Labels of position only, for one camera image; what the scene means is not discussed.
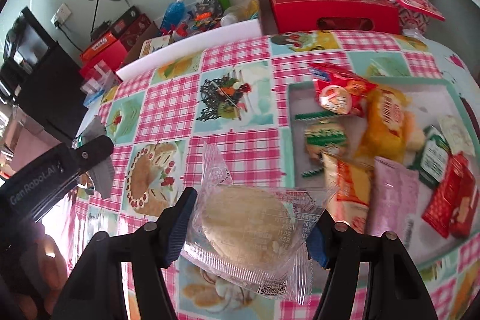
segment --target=red box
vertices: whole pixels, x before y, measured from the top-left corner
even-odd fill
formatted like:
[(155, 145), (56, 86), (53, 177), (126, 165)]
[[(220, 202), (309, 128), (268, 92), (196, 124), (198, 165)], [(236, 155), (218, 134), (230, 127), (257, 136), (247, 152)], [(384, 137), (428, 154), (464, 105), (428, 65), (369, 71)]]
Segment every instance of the red box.
[(279, 33), (352, 29), (400, 34), (387, 0), (270, 0)]
[(138, 38), (147, 30), (151, 23), (145, 14), (141, 14), (140, 17), (128, 27), (125, 33), (120, 36), (118, 41), (122, 43), (127, 52), (133, 48)]
[(89, 60), (93, 59), (96, 55), (100, 52), (108, 48), (112, 45), (117, 39), (113, 36), (112, 32), (105, 33), (102, 37), (100, 37), (97, 41), (95, 41), (92, 45), (90, 45), (87, 49), (85, 49), (82, 54), (80, 55), (80, 59), (83, 63), (88, 62)]
[(114, 44), (97, 54), (93, 59), (91, 59), (87, 64), (85, 64), (80, 70), (80, 75), (82, 75), (83, 78), (86, 78), (88, 75), (88, 71), (90, 71), (90, 69), (92, 69), (94, 65), (101, 60), (103, 60), (105, 64), (107, 64), (111, 68), (112, 71), (116, 71), (120, 67), (120, 64), (122, 64), (127, 53), (128, 51), (122, 45), (120, 40), (117, 40)]
[(129, 50), (132, 49), (139, 37), (151, 24), (148, 17), (142, 14), (116, 42), (102, 50), (85, 64), (80, 70), (80, 74), (85, 78), (88, 75), (88, 71), (101, 60), (103, 60), (112, 71), (119, 69)]

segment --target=electrical outlet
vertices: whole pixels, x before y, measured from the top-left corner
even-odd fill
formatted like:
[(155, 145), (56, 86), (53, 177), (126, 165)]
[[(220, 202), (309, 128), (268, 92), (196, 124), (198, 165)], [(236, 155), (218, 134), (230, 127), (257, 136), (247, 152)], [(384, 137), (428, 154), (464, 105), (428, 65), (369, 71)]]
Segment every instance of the electrical outlet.
[(67, 7), (66, 4), (62, 3), (59, 9), (57, 10), (57, 12), (55, 13), (55, 15), (51, 19), (52, 24), (55, 25), (55, 23), (58, 22), (60, 26), (62, 26), (70, 15), (71, 15), (70, 9)]

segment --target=snack package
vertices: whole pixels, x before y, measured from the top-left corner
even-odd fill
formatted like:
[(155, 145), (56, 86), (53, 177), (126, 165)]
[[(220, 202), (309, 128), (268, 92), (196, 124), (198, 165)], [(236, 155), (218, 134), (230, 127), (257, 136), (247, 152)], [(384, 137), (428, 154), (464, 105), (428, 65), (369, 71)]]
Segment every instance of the snack package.
[(438, 119), (440, 129), (448, 142), (452, 155), (464, 152), (467, 155), (475, 156), (472, 139), (465, 128), (462, 119), (453, 115), (445, 115)]
[(325, 184), (337, 186), (337, 193), (327, 205), (336, 222), (342, 221), (362, 234), (370, 205), (372, 167), (357, 165), (323, 154)]
[(334, 121), (319, 121), (305, 129), (305, 148), (313, 160), (320, 160), (322, 152), (342, 156), (347, 147), (345, 128)]
[(379, 86), (367, 97), (368, 127), (356, 157), (381, 156), (402, 163), (405, 154), (404, 108), (407, 99), (401, 91)]
[(450, 220), (450, 233), (452, 236), (456, 238), (468, 238), (470, 236), (478, 201), (479, 193), (475, 185), (475, 178), (470, 170), (464, 167), (462, 183)]
[(464, 171), (467, 169), (468, 164), (468, 160), (461, 154), (450, 157), (445, 178), (438, 186), (422, 215), (422, 219), (445, 239), (448, 237), (455, 200), (460, 191)]
[(419, 174), (400, 163), (375, 158), (375, 188), (368, 215), (367, 233), (382, 236), (394, 231), (409, 248), (417, 211)]
[(235, 186), (218, 149), (205, 145), (198, 192), (182, 255), (268, 298), (303, 303), (311, 290), (305, 240), (333, 192)]
[(423, 129), (423, 133), (427, 141), (410, 168), (418, 171), (422, 183), (435, 190), (445, 177), (450, 147), (445, 137), (433, 125)]
[(375, 84), (339, 65), (308, 63), (308, 66), (313, 75), (315, 100), (321, 107), (336, 114), (363, 116), (363, 101)]

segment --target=red package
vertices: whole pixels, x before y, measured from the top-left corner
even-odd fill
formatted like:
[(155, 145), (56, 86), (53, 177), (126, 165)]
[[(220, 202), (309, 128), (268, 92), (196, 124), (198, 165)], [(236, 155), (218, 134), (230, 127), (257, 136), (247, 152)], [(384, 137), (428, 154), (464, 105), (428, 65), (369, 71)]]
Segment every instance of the red package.
[(341, 115), (363, 116), (362, 101), (375, 84), (339, 65), (308, 63), (313, 75), (315, 100), (326, 110)]
[(479, 201), (475, 178), (465, 167), (460, 190), (455, 200), (455, 208), (450, 221), (450, 233), (456, 238), (468, 238), (472, 227), (473, 216)]
[(468, 160), (461, 153), (450, 157), (445, 177), (422, 215), (422, 219), (444, 238), (448, 237), (450, 219), (460, 192), (464, 171), (468, 171), (468, 164)]

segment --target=table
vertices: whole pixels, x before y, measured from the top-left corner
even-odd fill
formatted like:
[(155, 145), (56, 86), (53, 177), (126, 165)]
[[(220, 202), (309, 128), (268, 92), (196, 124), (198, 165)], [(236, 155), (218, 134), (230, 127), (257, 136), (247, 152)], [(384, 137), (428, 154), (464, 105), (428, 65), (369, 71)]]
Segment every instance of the table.
[[(198, 186), (205, 142), (218, 146), (234, 183), (292, 186), (285, 159), (291, 148), (287, 86), (310, 79), (307, 61), (339, 64), (363, 73), (373, 58), (389, 59), (404, 76), (449, 80), (469, 106), (478, 129), (480, 88), (455, 53), (431, 40), (421, 42), (376, 32), (312, 31), (283, 34), (274, 40), (268, 36), (240, 40), (185, 56), (122, 83), (114, 98), (100, 105), (98, 115), (115, 143), (112, 160), (116, 174), (109, 199), (96, 193), (77, 198), (75, 234), (67, 262), (70, 269), (96, 231), (131, 233), (156, 220), (154, 215), (174, 202), (183, 187)], [(248, 112), (241, 110), (240, 116), (237, 110), (211, 99), (212, 81), (233, 78), (250, 88), (239, 101)], [(169, 193), (159, 201), (158, 195), (148, 190), (152, 204), (149, 201), (140, 207), (135, 205), (140, 199), (126, 182), (133, 178), (142, 155), (153, 151), (155, 145), (164, 165), (161, 168), (161, 164), (152, 163), (154, 174)], [(474, 232), (449, 253), (418, 265), (440, 319), (457, 318), (474, 297), (480, 283), (479, 259), (480, 233)], [(130, 264), (124, 265), (123, 271), (131, 318), (138, 319)], [(234, 285), (229, 287), (232, 298), (225, 300), (215, 289), (215, 277), (183, 258), (163, 274), (174, 308), (183, 320), (311, 319), (322, 288), (314, 285), (304, 306), (262, 298)], [(365, 294), (366, 288), (359, 286), (352, 319), (362, 317)]]

